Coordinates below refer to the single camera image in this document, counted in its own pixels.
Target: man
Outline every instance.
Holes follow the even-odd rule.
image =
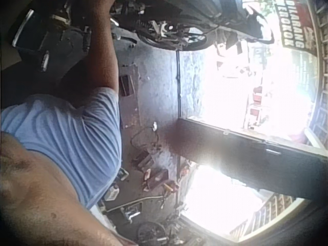
[[[94,90],[85,107],[34,95],[1,112],[0,211],[19,245],[121,245],[88,211],[121,161],[114,1],[87,1]]]

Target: hand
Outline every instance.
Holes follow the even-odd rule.
[[[109,14],[115,0],[85,0],[88,11],[93,15]]]

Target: skin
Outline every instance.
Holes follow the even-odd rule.
[[[109,17],[113,3],[86,2],[93,30],[87,63],[92,87],[118,92]],[[19,245],[123,245],[79,203],[75,189],[55,163],[26,150],[4,132],[0,178],[1,217]]]

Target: light blue t-shirt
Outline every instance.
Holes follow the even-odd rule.
[[[50,95],[33,95],[1,111],[1,130],[31,151],[49,157],[90,209],[114,181],[121,165],[118,95],[97,88],[75,108]]]

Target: bottle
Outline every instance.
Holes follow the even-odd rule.
[[[106,194],[104,195],[105,201],[114,201],[119,193],[119,187],[117,184],[113,184],[109,187]]]

